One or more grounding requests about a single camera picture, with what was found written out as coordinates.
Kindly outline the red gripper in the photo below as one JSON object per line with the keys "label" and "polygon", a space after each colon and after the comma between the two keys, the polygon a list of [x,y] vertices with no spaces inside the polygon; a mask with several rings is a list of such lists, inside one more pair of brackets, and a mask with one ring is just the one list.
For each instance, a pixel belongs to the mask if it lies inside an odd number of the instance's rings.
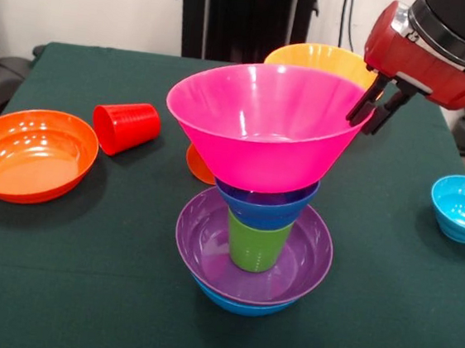
{"label": "red gripper", "polygon": [[[375,135],[417,89],[431,102],[449,110],[465,107],[465,65],[433,49],[411,22],[410,8],[400,1],[391,2],[367,38],[364,60],[380,73],[346,116],[351,126],[358,126],[375,108],[362,128],[365,135]],[[375,107],[391,79],[404,80],[415,88],[399,86],[387,102]]]}

